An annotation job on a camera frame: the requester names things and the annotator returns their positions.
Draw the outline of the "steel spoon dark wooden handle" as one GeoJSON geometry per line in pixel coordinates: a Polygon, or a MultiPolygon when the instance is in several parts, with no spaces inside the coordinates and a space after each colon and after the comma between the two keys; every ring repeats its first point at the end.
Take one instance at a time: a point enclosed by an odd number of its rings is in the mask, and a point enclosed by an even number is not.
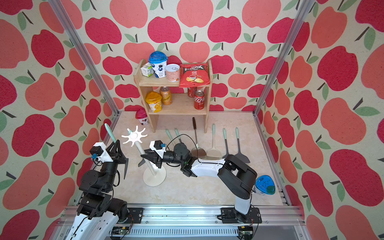
{"type": "Polygon", "coordinates": [[[194,157],[197,157],[197,158],[203,158],[206,156],[206,151],[202,148],[199,147],[199,144],[198,144],[198,138],[197,138],[197,126],[196,126],[196,119],[195,117],[193,117],[193,128],[194,128],[194,132],[195,132],[195,143],[196,143],[196,146],[192,149],[192,155],[194,157]]]}

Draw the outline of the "cream spoon green handle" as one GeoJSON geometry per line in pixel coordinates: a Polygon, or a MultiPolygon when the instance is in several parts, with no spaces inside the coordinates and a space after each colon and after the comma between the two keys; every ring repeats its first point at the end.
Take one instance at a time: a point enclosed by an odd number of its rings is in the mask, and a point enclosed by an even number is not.
{"type": "Polygon", "coordinates": [[[221,152],[216,148],[216,126],[212,125],[212,133],[213,133],[213,146],[207,150],[207,159],[209,160],[219,160],[222,158],[221,152]]]}

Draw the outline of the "grey turner green handle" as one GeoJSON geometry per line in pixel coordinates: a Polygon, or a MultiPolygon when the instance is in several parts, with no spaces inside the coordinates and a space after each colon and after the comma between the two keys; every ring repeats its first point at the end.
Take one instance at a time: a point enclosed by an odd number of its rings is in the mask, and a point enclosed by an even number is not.
{"type": "Polygon", "coordinates": [[[225,148],[226,148],[226,153],[223,156],[223,159],[226,159],[229,155],[229,146],[228,146],[228,139],[227,139],[227,131],[225,128],[223,128],[223,135],[224,135],[225,148]]]}

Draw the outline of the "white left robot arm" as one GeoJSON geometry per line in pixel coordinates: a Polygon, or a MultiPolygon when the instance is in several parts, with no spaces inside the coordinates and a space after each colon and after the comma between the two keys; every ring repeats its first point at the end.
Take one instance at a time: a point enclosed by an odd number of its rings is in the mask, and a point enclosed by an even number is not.
{"type": "Polygon", "coordinates": [[[95,143],[90,153],[92,159],[102,163],[101,170],[89,170],[82,176],[80,190],[84,196],[67,240],[104,240],[118,222],[129,216],[127,202],[109,194],[114,191],[115,177],[120,175],[118,165],[124,165],[125,171],[128,168],[129,159],[123,154],[120,141],[108,147],[103,142],[95,143]]]}

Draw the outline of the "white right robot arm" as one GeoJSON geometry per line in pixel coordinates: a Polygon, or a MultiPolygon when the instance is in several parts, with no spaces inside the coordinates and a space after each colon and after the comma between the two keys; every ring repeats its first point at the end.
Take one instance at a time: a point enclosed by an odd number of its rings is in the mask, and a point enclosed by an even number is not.
{"type": "Polygon", "coordinates": [[[236,196],[230,220],[250,223],[255,217],[250,213],[252,192],[257,172],[234,155],[224,159],[208,161],[194,157],[183,143],[176,144],[172,151],[162,141],[152,141],[150,148],[141,155],[159,169],[163,163],[180,164],[181,172],[187,177],[219,178],[236,196]]]}

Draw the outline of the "red lid small cup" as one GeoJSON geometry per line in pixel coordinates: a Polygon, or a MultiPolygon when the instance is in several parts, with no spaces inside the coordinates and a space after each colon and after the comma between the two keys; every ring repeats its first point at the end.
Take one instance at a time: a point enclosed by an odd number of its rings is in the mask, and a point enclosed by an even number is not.
{"type": "Polygon", "coordinates": [[[141,125],[148,125],[149,124],[149,119],[146,111],[144,109],[139,109],[137,110],[135,114],[135,118],[139,121],[141,125]]]}

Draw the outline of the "yellow mango cup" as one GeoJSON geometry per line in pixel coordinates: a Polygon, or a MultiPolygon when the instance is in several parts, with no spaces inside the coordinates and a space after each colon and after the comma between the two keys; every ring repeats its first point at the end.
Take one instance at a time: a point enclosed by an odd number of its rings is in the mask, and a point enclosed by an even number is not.
{"type": "Polygon", "coordinates": [[[162,96],[154,91],[146,95],[146,103],[149,105],[152,113],[158,113],[162,110],[162,96]]]}

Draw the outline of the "wooden two-tier shelf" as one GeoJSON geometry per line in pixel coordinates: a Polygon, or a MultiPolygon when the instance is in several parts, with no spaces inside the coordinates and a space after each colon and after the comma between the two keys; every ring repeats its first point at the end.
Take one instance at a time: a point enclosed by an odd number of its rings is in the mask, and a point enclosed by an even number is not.
{"type": "Polygon", "coordinates": [[[145,77],[141,72],[141,67],[147,63],[147,60],[142,59],[138,67],[134,70],[134,81],[139,90],[144,109],[149,117],[149,123],[153,133],[156,132],[157,123],[160,115],[202,115],[204,117],[204,130],[207,132],[208,119],[210,113],[210,97],[213,85],[213,71],[211,60],[207,61],[210,84],[205,85],[205,106],[202,110],[197,110],[194,107],[194,99],[188,97],[188,94],[171,94],[172,104],[162,107],[158,113],[153,113],[146,102],[146,96],[153,90],[153,87],[179,87],[178,82],[169,82],[166,78],[156,78],[155,76],[145,77]]]}

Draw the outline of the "orange soda can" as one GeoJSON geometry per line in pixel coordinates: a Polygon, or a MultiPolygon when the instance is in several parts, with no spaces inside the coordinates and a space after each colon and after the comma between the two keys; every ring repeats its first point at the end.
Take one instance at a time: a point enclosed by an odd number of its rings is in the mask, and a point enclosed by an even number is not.
{"type": "Polygon", "coordinates": [[[162,96],[162,102],[164,105],[167,106],[172,104],[171,90],[169,87],[161,87],[160,94],[162,96]]]}

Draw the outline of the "red cola can front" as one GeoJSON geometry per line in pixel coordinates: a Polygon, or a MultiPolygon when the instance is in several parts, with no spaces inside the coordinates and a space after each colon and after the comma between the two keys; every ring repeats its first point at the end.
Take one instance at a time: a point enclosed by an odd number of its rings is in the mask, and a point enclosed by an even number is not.
{"type": "Polygon", "coordinates": [[[194,107],[196,110],[203,110],[205,106],[205,93],[197,90],[194,95],[194,107]]]}

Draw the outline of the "red cola can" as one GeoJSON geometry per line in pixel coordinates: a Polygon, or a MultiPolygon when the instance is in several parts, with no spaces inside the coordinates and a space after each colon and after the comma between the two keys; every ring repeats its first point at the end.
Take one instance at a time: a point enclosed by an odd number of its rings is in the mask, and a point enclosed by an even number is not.
{"type": "Polygon", "coordinates": [[[188,88],[188,96],[190,98],[194,98],[197,91],[197,87],[189,87],[188,88]]]}
{"type": "Polygon", "coordinates": [[[205,93],[197,90],[194,95],[194,107],[196,110],[203,110],[205,106],[205,93]]]}

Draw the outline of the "red cola can back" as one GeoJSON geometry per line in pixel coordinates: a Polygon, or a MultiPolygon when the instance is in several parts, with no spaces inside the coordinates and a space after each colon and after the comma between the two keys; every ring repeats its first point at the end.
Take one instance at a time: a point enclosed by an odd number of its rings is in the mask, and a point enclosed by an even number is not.
{"type": "Polygon", "coordinates": [[[197,91],[197,87],[189,87],[188,88],[188,96],[190,98],[194,98],[197,91]]]}

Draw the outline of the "small white green carton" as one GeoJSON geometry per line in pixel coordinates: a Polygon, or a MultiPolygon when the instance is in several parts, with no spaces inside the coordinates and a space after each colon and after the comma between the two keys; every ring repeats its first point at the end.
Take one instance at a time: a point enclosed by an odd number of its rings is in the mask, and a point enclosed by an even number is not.
{"type": "Polygon", "coordinates": [[[146,63],[141,66],[142,75],[145,77],[151,77],[154,74],[154,69],[150,63],[146,63]]]}

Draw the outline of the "pink tin can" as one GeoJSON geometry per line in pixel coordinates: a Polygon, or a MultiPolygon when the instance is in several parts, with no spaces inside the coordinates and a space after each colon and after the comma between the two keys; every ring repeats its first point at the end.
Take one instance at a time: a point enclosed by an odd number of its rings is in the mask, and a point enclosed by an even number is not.
{"type": "Polygon", "coordinates": [[[178,64],[166,66],[166,77],[169,82],[178,82],[181,77],[181,68],[178,64]]]}

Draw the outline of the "red chips bag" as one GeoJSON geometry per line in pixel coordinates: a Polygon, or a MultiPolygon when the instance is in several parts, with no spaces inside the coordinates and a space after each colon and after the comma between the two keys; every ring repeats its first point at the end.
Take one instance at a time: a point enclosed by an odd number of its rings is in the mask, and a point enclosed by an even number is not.
{"type": "Polygon", "coordinates": [[[180,88],[204,87],[210,84],[208,64],[180,65],[180,88]]]}

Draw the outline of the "blue lid yogurt cup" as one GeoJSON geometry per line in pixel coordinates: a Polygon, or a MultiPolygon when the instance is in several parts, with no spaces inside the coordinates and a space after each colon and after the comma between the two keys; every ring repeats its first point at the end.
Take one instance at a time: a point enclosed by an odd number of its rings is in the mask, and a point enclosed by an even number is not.
{"type": "Polygon", "coordinates": [[[166,66],[168,57],[160,51],[155,51],[150,54],[149,63],[151,64],[156,78],[166,77],[166,66]]]}

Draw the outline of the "blue lid cup on floor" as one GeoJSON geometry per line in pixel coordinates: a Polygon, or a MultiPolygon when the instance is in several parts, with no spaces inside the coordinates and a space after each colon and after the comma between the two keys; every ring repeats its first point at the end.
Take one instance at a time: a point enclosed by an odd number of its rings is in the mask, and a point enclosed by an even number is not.
{"type": "Polygon", "coordinates": [[[262,175],[257,178],[254,190],[260,195],[274,195],[276,192],[276,186],[270,176],[262,175]]]}

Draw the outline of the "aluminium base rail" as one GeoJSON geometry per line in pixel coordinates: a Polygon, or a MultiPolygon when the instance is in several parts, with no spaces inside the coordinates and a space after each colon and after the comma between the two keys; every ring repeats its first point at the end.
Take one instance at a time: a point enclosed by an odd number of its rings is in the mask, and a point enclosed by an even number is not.
{"type": "Polygon", "coordinates": [[[251,207],[245,222],[235,218],[233,206],[220,205],[135,205],[119,219],[106,212],[92,218],[67,207],[53,222],[47,240],[106,240],[130,238],[235,237],[271,239],[278,235],[309,240],[299,208],[294,206],[251,207]]]}

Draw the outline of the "aluminium frame post left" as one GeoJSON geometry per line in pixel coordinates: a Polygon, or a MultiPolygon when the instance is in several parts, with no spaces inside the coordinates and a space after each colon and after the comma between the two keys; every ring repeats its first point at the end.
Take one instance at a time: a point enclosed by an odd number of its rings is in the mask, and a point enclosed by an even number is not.
{"type": "Polygon", "coordinates": [[[120,111],[113,100],[105,82],[103,81],[103,78],[99,74],[98,70],[96,69],[96,66],[94,64],[94,61],[91,58],[91,55],[89,54],[87,48],[85,47],[83,41],[79,37],[77,30],[75,26],[73,25],[70,16],[67,14],[64,5],[61,3],[61,1],[48,1],[50,6],[52,7],[55,15],[57,16],[58,20],[60,21],[61,25],[65,29],[67,35],[69,36],[69,39],[73,41],[73,44],[81,57],[82,61],[84,62],[86,68],[88,69],[91,76],[94,78],[97,86],[99,87],[103,97],[105,98],[106,102],[109,104],[113,115],[117,118],[120,116],[120,111]]]}

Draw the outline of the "aluminium frame post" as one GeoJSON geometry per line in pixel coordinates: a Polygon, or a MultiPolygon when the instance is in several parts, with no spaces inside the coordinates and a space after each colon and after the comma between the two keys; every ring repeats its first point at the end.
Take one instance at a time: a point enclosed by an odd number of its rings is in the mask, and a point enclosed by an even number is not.
{"type": "Polygon", "coordinates": [[[117,118],[120,116],[120,111],[113,100],[105,82],[103,81],[103,78],[99,74],[98,70],[96,69],[96,66],[94,64],[94,61],[91,58],[91,55],[89,54],[87,48],[85,47],[83,41],[79,37],[77,30],[75,26],[73,25],[70,16],[67,14],[64,5],[61,3],[61,1],[48,1],[50,6],[52,7],[55,15],[57,16],[58,20],[60,21],[61,25],[65,29],[67,35],[69,36],[69,39],[73,41],[73,44],[81,57],[82,61],[84,62],[86,68],[88,69],[91,76],[94,78],[97,86],[99,87],[103,97],[105,98],[106,102],[109,104],[113,115],[117,118]]]}
{"type": "Polygon", "coordinates": [[[272,69],[271,74],[267,78],[267,82],[265,84],[265,87],[262,91],[261,96],[258,99],[258,103],[256,105],[256,108],[253,112],[253,116],[256,119],[258,116],[259,111],[262,108],[262,105],[265,103],[266,98],[272,88],[273,83],[277,80],[277,75],[280,72],[287,55],[289,54],[290,50],[293,50],[293,43],[295,39],[297,38],[299,31],[304,23],[304,20],[306,19],[307,15],[310,12],[310,8],[316,1],[314,0],[308,0],[308,1],[302,1],[302,6],[299,8],[298,13],[296,17],[294,18],[293,24],[288,32],[287,38],[282,45],[282,49],[279,52],[279,55],[277,57],[277,60],[274,64],[274,67],[272,69]]]}

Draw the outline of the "aluminium frame post right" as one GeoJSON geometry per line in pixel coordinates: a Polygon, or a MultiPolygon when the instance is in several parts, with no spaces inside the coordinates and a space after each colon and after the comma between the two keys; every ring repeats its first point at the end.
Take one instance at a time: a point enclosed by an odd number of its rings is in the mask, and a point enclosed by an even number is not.
{"type": "Polygon", "coordinates": [[[293,43],[295,39],[297,38],[299,31],[304,23],[304,20],[306,19],[307,15],[310,12],[310,8],[316,1],[314,0],[308,0],[308,1],[302,1],[302,6],[299,8],[298,13],[296,17],[294,18],[293,24],[288,32],[287,38],[282,45],[282,49],[279,52],[279,55],[277,57],[277,60],[274,64],[274,67],[272,69],[271,74],[267,78],[267,82],[265,84],[265,87],[262,91],[261,96],[258,99],[258,103],[256,105],[256,108],[253,112],[253,116],[256,119],[258,116],[259,111],[262,108],[262,105],[265,103],[266,98],[272,88],[273,83],[277,80],[277,75],[280,72],[287,55],[289,54],[290,50],[293,50],[293,43]]]}

